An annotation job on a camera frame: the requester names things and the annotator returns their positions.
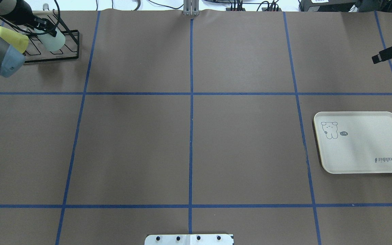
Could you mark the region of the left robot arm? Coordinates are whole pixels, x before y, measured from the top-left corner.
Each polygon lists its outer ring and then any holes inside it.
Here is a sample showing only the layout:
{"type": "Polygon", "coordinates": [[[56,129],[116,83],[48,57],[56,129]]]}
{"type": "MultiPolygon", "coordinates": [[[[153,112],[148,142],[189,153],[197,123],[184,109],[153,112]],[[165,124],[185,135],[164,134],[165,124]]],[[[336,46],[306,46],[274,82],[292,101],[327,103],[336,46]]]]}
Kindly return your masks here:
{"type": "MultiPolygon", "coordinates": [[[[60,14],[57,22],[53,24],[50,20],[35,15],[24,0],[0,0],[0,19],[14,29],[23,25],[31,29],[31,32],[28,32],[30,35],[50,38],[52,44],[46,45],[49,51],[56,51],[64,44],[63,35],[56,29],[61,22],[60,14]]],[[[13,44],[0,37],[0,76],[8,78],[24,63],[24,55],[13,44]]]]}

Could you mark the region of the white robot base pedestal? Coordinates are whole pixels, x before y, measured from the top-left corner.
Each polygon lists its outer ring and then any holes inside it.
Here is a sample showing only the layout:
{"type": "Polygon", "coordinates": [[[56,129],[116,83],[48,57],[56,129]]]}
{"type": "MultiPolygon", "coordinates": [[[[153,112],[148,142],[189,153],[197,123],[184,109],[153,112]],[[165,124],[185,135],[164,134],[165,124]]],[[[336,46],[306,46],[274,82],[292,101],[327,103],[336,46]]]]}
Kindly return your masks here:
{"type": "Polygon", "coordinates": [[[145,245],[234,245],[232,234],[153,234],[145,245]]]}

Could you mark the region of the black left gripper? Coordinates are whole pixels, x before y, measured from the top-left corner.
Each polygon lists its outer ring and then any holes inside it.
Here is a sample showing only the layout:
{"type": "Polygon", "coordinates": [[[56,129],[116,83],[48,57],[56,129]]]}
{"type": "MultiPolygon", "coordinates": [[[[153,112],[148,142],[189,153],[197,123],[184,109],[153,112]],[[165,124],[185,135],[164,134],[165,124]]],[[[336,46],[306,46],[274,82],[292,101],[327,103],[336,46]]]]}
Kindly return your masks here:
{"type": "Polygon", "coordinates": [[[34,33],[39,37],[56,37],[58,33],[56,31],[56,25],[51,20],[40,18],[35,15],[29,17],[29,27],[34,30],[34,33]]]}

